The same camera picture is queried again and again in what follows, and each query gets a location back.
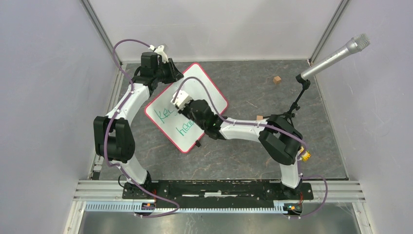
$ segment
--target cable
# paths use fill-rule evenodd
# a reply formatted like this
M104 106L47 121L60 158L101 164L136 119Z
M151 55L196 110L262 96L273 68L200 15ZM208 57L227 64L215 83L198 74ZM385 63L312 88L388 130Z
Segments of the cable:
M233 121L227 120L227 119L225 119L224 117L222 117L222 115L219 113L219 111L218 111L217 108L215 107L214 102L212 101L211 95L210 95L209 92L208 92L208 89L205 87L204 83L202 83L202 81L201 81L200 79L198 79L197 77L188 77L188 78L186 78L184 81L182 81L181 85L179 85L179 87L178 87L178 89L177 89L177 91L176 91L176 93L175 93L175 96L173 97L172 102L175 102L176 97L178 96L178 93L179 93L179 91L181 90L182 86L184 85L185 82L187 82L187 81L190 80L190 79L195 79L195 80L197 80L197 81L202 85L202 87L204 88L204 90L205 90L205 92L206 92L206 94L207 94L207 96L208 96L208 98L209 98L209 101L211 102L212 107L213 107L214 110L215 110L215 113L218 115L218 117L219 117L222 121L227 122L227 123L230 123L230 124L236 124L236 125L257 126L256 123L233 122ZM312 178L321 178L321 179L324 181L324 184L325 184L325 196L324 196L323 202L320 204L320 206L319 206L317 209L315 209L314 211L312 211L312 212L310 212L310 213L308 213L308 214L301 215L300 217L292 217L292 216L289 216L288 218L289 218L289 219L290 219L290 218L300 219L300 218L304 218L304 217L310 216L310 215L316 213L317 211L319 211L319 210L324 206L325 201L327 200L328 186L327 186L327 181L326 181L325 178L324 178L323 176L321 176L321 175L312 175L312 176L309 176L309 177L303 177L303 176L302 176L302 173L301 173L301 165L300 165L300 164L301 164L301 156L302 156L303 154L305 154L305 152L306 152L306 150L307 150L307 148L308 148L307 143L305 143L302 139L296 137L295 135L292 135L292 134L290 134L290 133L288 133L288 132L286 132L286 131L284 131L284 130L282 130L282 129L280 129L280 128L274 127L274 126L272 126L272 125L268 125L268 124L258 124L258 126L262 126L262 127L266 127L266 128L273 129L273 130L278 131L278 132L280 132L280 133L282 133L282 134L284 134L284 135L287 135L287 136L289 136L290 138L293 138L294 140L296 140L296 141L298 141L299 143L301 143L301 145L304 147L304 150L296 157L296 160L297 160L297 170L298 170L298 173L299 173L299 175L300 175L300 178L301 178L302 180L307 180L307 179L312 179Z
M120 177L121 177L121 176L125 176L125 175L124 175L124 174L120 174L119 177L117 178L117 183L119 184L120 187L124 188L125 186L122 186L122 185L120 184Z
M138 42L138 43L140 43L140 44L142 44L142 45L144 45L144 46L146 46L146 47L150 47L148 44L146 44L146 43L144 43L144 42L142 42L142 41L140 41L140 40L135 40L135 39L124 39L124 40L121 40L121 41L119 41L118 43L116 43L116 45L113 47L113 50L112 50L112 59L113 59L113 61L115 62L115 65L117 66L117 68L123 73L123 75L124 75L126 78L129 79L129 83L131 84L131 91L128 93L128 95L126 96L126 98L120 103L120 105L119 105L119 107L118 107L118 110L121 110L121 109L122 109L122 107L125 105L125 103L128 101L128 99L131 97L131 95L132 95L131 92L134 90L134 85L133 85L132 78L129 76L128 73L126 73L125 70L122 69L122 67L120 66L120 64L117 62L117 60L116 60L116 54L115 54L116 48L118 47L118 45L120 45L121 43L124 43L124 42L126 42L126 41L134 41L134 42ZM143 192L145 192L145 193L147 193L147 194L149 194L149 195L151 195L151 196L153 196L153 197L155 197L155 198L157 198L157 199L160 199L160 200L163 200L163 201L166 201L166 202L169 202L169 203L172 203L172 204L176 205L176 209L174 209L174 210L172 210L172 211L165 212L165 213L162 213L162 214L151 215L151 216L142 216L142 215L141 215L142 218L162 217L162 216L170 215L170 214L176 212L176 211L180 208L180 206L179 206L178 203L176 203L176 202L174 202L174 201L172 201L172 200L166 199L166 198L164 198L164 197L160 197L160 196L158 196L158 195L155 195L155 194L149 192L148 190L144 189L138 182L136 182L133 178L131 178L131 177L128 175L128 173L122 168L122 166L121 166L119 163L111 163L111 162L109 161L109 159L108 159L108 138L109 138L109 131L110 131L110 129L111 129L111 126L112 126L113 121L115 120L117 114L118 114L118 112L115 112L115 113L113 114L113 116L112 116L112 118L109 120L108 126L107 126L107 128L106 128L105 139L104 139L104 143L103 143L103 156L104 156L104 158L105 158L106 164L108 165L108 167L117 167L117 168L119 168L120 171L122 172L122 174L125 175L126 181L129 182L129 183L132 182L134 185L136 185L136 186L137 186L140 190L142 190Z

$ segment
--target yellow connector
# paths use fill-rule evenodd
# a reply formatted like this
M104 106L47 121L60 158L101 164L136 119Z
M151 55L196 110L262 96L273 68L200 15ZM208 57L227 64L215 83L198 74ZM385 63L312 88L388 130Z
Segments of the yellow connector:
M311 154L306 151L305 154L301 156L303 162L307 161L311 157Z

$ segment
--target gray floor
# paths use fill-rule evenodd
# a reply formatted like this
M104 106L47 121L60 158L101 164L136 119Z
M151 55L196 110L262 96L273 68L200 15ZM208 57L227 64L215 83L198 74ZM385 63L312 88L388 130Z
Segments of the gray floor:
M191 62L176 63L184 71ZM256 118L256 115L281 114L288 110L301 90L295 76L305 70L304 60L261 60L200 62L209 77L228 99L225 116L235 119ZM138 64L128 64L133 74ZM282 82L275 85L274 76ZM304 175L324 175L326 178L346 177L331 125L314 79L305 91L301 109L293 119L295 127L308 143L312 157L302 164ZM121 95L128 82L122 84ZM166 85L160 84L150 100ZM152 179L236 179L280 178L278 164L261 144L245 140L212 140L204 136L200 148L181 153L146 117L145 103L131 124L136 142L135 155ZM117 179L117 168L103 167L100 179Z
M309 211L319 204L305 203ZM280 214L173 214L140 219L131 213L86 212L80 234L359 234L351 204L326 204L317 214L288 221Z

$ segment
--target whiteboard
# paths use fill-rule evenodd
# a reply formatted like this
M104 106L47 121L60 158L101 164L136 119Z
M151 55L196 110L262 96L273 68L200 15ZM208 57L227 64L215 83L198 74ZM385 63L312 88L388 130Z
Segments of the whiteboard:
M170 102L182 81L187 77L199 78L208 89L215 107L220 113L223 113L228 107L228 101L199 64L193 63L183 74L184 78L168 86L146 106L145 114L182 153L187 153L193 148L195 142L204 135L204 131L192 120L179 114ZM194 100L205 99L215 113L207 93L198 81L188 80L182 86L182 90Z

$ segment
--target black mounting plate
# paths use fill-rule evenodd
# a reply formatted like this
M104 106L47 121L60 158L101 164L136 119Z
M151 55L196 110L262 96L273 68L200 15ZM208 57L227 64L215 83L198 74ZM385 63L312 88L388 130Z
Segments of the black mounting plate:
M143 194L129 191L125 186L123 199L142 199ZM273 208L274 200L299 200L300 193L287 196L280 181L260 180L159 180L153 181L150 191L176 201L181 208ZM299 189L304 200L313 200L310 183L302 183ZM175 208L175 205L156 200L157 208Z

